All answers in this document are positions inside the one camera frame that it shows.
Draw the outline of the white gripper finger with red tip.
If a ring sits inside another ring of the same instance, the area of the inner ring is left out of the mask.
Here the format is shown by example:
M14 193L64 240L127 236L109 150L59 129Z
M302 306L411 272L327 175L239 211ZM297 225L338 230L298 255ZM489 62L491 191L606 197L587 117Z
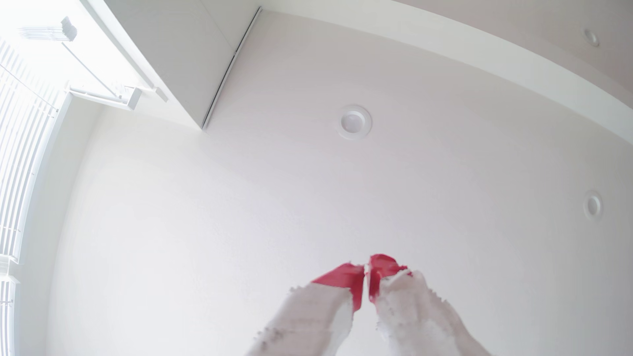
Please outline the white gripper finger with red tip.
M390 355L491 355L421 272L383 254L372 255L368 266L369 300Z
M293 287L247 355L335 355L361 307L364 265L344 263Z

